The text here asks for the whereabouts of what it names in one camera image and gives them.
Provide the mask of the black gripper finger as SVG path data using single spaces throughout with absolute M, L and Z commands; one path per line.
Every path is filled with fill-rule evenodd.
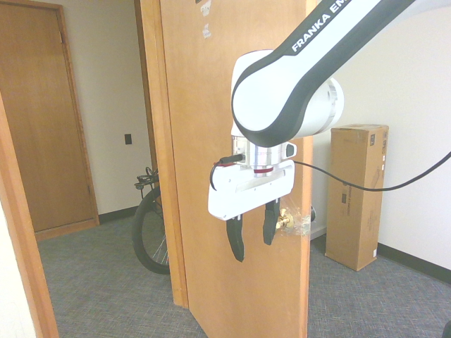
M 265 205 L 265 218 L 263 225 L 264 243 L 271 245 L 276 233 L 276 225 L 280 215 L 280 200 L 276 199 Z
M 226 221 L 226 232 L 235 259 L 243 262 L 245 259 L 245 246 L 242 238 L 242 215 Z

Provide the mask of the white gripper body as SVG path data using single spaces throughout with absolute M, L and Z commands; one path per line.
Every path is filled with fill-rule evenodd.
M 260 177 L 242 165 L 216 168 L 214 185 L 209 188 L 208 212 L 218 219 L 229 220 L 289 194 L 294 180 L 293 161 L 283 161 Z

